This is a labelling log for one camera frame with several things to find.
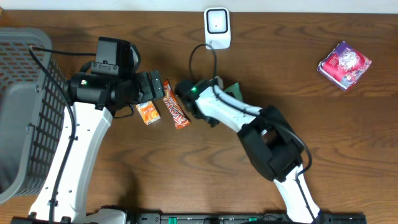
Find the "small orange snack packet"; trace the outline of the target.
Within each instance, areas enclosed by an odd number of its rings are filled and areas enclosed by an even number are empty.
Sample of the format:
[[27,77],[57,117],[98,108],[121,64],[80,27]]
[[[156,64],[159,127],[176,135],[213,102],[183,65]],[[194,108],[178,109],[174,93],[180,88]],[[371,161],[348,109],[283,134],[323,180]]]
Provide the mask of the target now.
[[136,109],[146,125],[150,125],[161,118],[157,108],[155,107],[155,104],[153,104],[152,101],[137,104]]

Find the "red chocolate bar wrapper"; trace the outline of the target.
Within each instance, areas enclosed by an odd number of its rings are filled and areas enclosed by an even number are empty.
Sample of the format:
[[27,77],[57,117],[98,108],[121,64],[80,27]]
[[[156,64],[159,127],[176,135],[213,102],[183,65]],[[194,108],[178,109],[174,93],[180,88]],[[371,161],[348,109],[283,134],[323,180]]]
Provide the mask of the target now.
[[170,82],[168,80],[163,82],[163,88],[165,91],[165,96],[163,101],[169,110],[170,114],[172,115],[175,128],[182,129],[190,124],[190,120],[186,117],[183,109],[177,102],[177,98],[172,90]]

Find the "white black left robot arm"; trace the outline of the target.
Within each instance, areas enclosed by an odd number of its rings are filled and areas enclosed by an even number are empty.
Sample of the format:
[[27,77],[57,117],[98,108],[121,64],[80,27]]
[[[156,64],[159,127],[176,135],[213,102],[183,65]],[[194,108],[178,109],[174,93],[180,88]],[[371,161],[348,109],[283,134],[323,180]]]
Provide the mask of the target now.
[[47,178],[27,217],[12,223],[134,223],[135,216],[117,206],[91,215],[86,198],[101,142],[114,114],[125,106],[162,98],[159,71],[126,75],[79,72],[67,84],[62,133]]

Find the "teal snack packet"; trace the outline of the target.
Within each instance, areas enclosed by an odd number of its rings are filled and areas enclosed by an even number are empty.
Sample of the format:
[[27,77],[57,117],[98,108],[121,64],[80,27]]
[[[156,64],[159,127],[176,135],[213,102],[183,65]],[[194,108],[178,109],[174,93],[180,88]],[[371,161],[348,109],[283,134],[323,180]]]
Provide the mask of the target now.
[[233,85],[227,87],[224,92],[232,97],[234,97],[235,99],[239,100],[239,101],[243,101],[243,95],[241,93],[240,90],[240,86],[239,83],[236,82]]

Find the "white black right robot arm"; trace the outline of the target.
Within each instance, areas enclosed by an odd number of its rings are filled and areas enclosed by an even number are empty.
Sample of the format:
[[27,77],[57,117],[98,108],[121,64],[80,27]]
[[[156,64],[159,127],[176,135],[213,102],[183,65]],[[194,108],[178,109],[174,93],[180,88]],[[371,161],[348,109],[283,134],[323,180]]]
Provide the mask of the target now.
[[250,163],[275,183],[293,222],[313,223],[320,214],[305,182],[302,153],[308,146],[297,136],[281,112],[274,106],[251,106],[223,91],[217,79],[193,83],[183,80],[175,93],[187,111],[212,126],[219,123],[232,129]]

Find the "purple red snack packet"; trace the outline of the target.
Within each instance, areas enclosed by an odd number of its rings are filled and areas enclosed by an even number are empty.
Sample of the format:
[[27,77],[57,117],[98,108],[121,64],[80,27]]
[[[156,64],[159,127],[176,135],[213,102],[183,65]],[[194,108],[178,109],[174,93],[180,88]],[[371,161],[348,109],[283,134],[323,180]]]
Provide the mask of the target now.
[[342,41],[318,64],[317,70],[346,91],[358,82],[371,64],[365,55]]

